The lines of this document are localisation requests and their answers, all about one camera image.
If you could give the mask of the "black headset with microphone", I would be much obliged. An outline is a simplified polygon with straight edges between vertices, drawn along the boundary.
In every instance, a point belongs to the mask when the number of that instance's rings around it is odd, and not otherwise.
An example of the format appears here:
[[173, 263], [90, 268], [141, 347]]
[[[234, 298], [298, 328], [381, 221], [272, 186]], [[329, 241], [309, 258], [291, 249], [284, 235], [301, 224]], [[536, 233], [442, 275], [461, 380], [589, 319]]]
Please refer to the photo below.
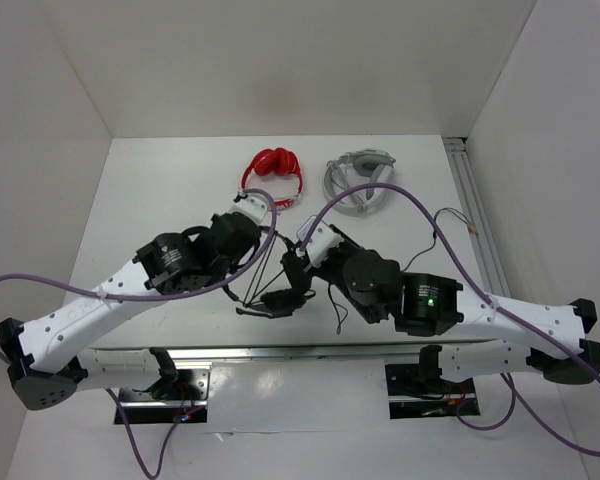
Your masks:
[[[244, 296], [240, 298], [228, 286], [222, 288], [229, 299], [238, 304], [235, 309], [238, 315], [268, 319], [290, 317], [316, 295], [309, 274], [310, 262], [299, 255], [300, 242], [292, 241], [277, 230], [274, 230], [272, 235], [273, 241], [257, 263]], [[280, 240], [286, 247], [280, 260], [282, 269], [268, 283], [260, 286], [276, 240]], [[271, 284], [281, 275], [286, 276], [289, 286], [268, 291]]]

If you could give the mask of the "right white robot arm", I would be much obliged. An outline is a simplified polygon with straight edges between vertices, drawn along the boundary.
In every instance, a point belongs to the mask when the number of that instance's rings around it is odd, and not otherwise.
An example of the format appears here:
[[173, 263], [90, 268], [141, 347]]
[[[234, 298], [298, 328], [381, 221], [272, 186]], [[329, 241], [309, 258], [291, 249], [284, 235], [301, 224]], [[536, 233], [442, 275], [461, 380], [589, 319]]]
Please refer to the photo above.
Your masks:
[[592, 301], [548, 306], [479, 295], [452, 278], [404, 273], [395, 260], [358, 245], [333, 225], [297, 233], [291, 278], [317, 277], [336, 288], [369, 324], [390, 320], [398, 333], [477, 338], [464, 346], [421, 348], [416, 379], [428, 392], [477, 376], [538, 373], [563, 385], [585, 385], [600, 373], [600, 343], [587, 335], [597, 320]]

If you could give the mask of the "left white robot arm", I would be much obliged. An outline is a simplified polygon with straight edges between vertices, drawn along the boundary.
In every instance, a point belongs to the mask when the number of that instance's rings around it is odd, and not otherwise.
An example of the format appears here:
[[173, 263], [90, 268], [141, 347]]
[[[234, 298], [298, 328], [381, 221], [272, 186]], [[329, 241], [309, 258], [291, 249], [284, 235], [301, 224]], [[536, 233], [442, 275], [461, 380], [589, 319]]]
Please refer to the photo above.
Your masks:
[[137, 250], [117, 273], [42, 318], [0, 323], [0, 347], [11, 386], [31, 411], [55, 406], [78, 391], [130, 388], [155, 399], [182, 383], [167, 350], [105, 351], [93, 343], [166, 297], [200, 291], [236, 272], [260, 246], [261, 216], [233, 209], [208, 227], [163, 233]]

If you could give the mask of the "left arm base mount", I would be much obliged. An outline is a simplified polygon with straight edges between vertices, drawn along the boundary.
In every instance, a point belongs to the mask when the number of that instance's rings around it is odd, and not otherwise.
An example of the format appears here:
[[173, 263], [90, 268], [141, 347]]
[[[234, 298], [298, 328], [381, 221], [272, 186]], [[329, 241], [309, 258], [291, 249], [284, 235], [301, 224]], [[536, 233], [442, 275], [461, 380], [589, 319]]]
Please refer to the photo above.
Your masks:
[[206, 423], [211, 363], [178, 364], [164, 348], [148, 350], [158, 362], [158, 379], [148, 387], [120, 388], [116, 397], [130, 424]]

